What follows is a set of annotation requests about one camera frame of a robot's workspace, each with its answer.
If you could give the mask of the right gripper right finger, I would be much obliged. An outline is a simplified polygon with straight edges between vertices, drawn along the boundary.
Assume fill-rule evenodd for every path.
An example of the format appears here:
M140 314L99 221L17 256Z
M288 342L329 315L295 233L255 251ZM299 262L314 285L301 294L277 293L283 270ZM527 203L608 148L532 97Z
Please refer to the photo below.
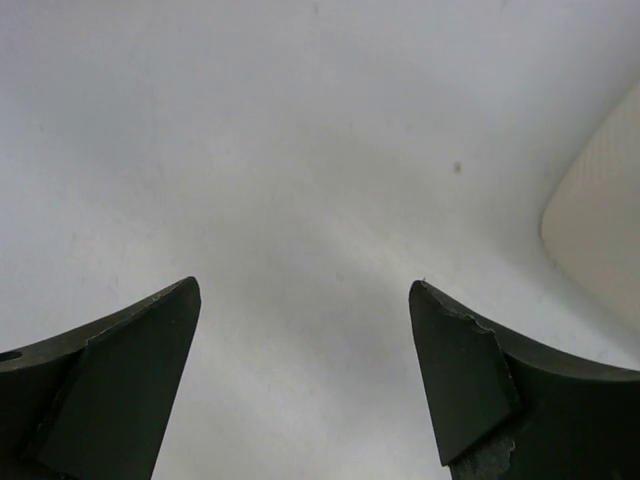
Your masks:
M455 479L635 479L639 374L581 358L409 291L440 462Z

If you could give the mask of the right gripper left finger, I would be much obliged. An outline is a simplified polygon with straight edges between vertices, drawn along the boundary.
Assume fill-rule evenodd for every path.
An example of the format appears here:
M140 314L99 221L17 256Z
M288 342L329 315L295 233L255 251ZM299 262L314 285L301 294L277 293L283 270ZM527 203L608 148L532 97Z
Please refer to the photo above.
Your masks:
M151 478L200 308L187 277L2 353L2 478Z

